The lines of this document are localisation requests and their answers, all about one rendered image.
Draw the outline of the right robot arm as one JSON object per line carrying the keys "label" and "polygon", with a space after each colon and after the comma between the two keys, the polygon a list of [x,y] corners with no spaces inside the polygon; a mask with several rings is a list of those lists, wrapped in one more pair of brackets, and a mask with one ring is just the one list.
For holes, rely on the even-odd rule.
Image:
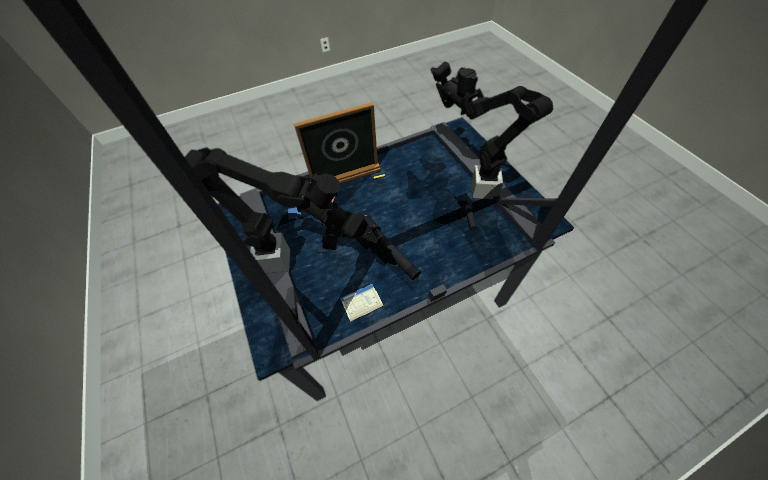
{"label": "right robot arm", "polygon": [[[461,115],[466,114],[469,119],[473,120],[485,114],[485,111],[507,104],[512,104],[516,113],[519,114],[518,119],[508,129],[499,137],[497,135],[486,141],[479,151],[481,165],[479,173],[481,180],[498,181],[501,164],[507,160],[504,152],[506,146],[522,133],[527,126],[550,114],[553,111],[553,102],[549,97],[539,92],[528,90],[523,86],[517,86],[512,90],[504,92],[505,94],[498,94],[500,96],[484,97],[481,89],[475,90],[478,80],[475,70],[461,67],[457,73],[456,77],[451,78],[453,82],[458,84],[452,101],[461,109]],[[475,97],[478,97],[478,99],[472,101],[471,99]],[[530,103],[525,105],[521,99]]]}

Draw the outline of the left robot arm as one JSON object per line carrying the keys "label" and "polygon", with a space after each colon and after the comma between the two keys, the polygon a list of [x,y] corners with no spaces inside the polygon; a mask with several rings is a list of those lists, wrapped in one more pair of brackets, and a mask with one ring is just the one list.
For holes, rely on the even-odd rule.
{"label": "left robot arm", "polygon": [[[340,191],[340,183],[332,174],[319,176],[315,173],[309,177],[269,172],[228,155],[219,148],[190,150],[185,158],[212,197],[241,222],[248,238],[245,238],[244,243],[254,247],[256,256],[275,253],[276,237],[270,233],[273,220],[266,213],[254,212],[218,173],[266,192],[271,200],[284,207],[297,206],[298,212],[304,210],[317,219]],[[327,225],[324,232],[326,236],[322,236],[322,248],[336,250],[338,233],[341,234],[342,228],[329,223],[322,224]]]}

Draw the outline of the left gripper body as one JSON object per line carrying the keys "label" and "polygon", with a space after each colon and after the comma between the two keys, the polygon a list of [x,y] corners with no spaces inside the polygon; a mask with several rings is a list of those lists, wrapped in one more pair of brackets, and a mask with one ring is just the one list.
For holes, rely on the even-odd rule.
{"label": "left gripper body", "polygon": [[[330,202],[318,220],[320,220],[321,223],[329,223],[340,228],[344,226],[342,230],[340,230],[342,231],[341,234],[353,237],[365,215],[360,212],[346,212],[337,205],[338,204],[335,202]],[[338,236],[341,237],[341,234],[338,233]]]}

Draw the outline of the black metal support frame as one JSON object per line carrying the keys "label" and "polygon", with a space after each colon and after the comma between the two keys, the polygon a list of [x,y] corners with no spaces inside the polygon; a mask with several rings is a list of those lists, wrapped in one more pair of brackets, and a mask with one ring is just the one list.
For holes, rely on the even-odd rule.
{"label": "black metal support frame", "polygon": [[[317,346],[206,189],[77,0],[23,0],[211,235],[315,360]],[[552,207],[531,244],[543,249],[708,0],[675,0],[558,198],[499,198]],[[556,200],[557,199],[557,200]],[[293,294],[294,290],[294,294]]]}

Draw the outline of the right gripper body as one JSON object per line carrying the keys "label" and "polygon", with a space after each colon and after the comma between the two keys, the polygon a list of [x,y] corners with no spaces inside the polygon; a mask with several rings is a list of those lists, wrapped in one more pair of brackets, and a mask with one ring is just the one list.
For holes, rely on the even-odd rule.
{"label": "right gripper body", "polygon": [[[443,101],[443,105],[446,108],[450,108],[454,105],[452,101],[452,97],[454,93],[457,91],[457,85],[452,80],[447,80],[447,77],[451,74],[451,68],[448,62],[444,61],[439,67],[437,67],[433,71],[433,76],[437,82],[441,82],[442,84],[442,93],[445,100]],[[444,81],[444,82],[443,82]],[[449,100],[450,99],[450,100]]]}

